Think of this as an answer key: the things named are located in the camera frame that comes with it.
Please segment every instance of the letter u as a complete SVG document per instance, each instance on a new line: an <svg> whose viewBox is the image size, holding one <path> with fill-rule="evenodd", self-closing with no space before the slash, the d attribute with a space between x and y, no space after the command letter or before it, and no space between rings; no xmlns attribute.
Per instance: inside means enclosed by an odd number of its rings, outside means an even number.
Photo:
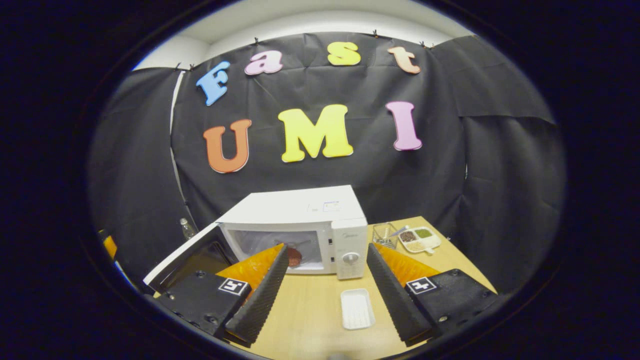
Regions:
<svg viewBox="0 0 640 360"><path fill-rule="evenodd" d="M236 133L236 156L225 159L222 155L222 134L224 126L212 127L202 135L207 140L207 157L209 166L219 173L235 172L242 169L249 160L249 138L247 129L251 126L251 120L238 120L229 126Z"/></svg>

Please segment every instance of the ceiling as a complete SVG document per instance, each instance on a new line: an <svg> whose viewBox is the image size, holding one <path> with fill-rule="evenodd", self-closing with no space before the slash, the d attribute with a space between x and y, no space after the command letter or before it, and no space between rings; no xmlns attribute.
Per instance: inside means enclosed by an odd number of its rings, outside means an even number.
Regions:
<svg viewBox="0 0 640 360"><path fill-rule="evenodd" d="M409 0L244 0L203 18L179 35L213 44L256 24L301 13L328 10L357 11L395 17L433 28L452 38L472 34L457 22Z"/></svg>

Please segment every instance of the microwave button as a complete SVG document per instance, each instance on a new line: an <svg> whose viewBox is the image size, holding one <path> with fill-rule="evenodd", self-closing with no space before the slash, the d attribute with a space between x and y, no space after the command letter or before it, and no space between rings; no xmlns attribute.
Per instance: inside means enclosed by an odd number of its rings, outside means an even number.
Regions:
<svg viewBox="0 0 640 360"><path fill-rule="evenodd" d="M353 265L358 261L359 257L360 255L357 252L348 252L342 257L342 260L349 265Z"/></svg>

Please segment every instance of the white microwave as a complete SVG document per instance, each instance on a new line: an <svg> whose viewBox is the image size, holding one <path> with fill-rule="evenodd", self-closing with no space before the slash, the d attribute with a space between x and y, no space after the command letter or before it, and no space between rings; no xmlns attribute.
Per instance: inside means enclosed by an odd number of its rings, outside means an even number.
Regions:
<svg viewBox="0 0 640 360"><path fill-rule="evenodd" d="M216 227L239 261L285 243L292 249L287 274L336 274L338 279L364 274L367 219L346 185L251 193L160 262L144 283L155 289Z"/></svg>

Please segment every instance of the microwave label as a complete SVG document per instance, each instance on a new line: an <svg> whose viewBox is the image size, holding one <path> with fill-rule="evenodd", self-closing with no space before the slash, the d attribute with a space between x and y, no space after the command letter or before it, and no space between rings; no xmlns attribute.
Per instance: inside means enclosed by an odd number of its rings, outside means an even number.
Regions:
<svg viewBox="0 0 640 360"><path fill-rule="evenodd" d="M340 204L339 201L326 201L323 204L324 212L340 211L340 209L342 209L342 205Z"/></svg>
<svg viewBox="0 0 640 360"><path fill-rule="evenodd" d="M218 289L240 296L246 285L247 282L227 278Z"/></svg>

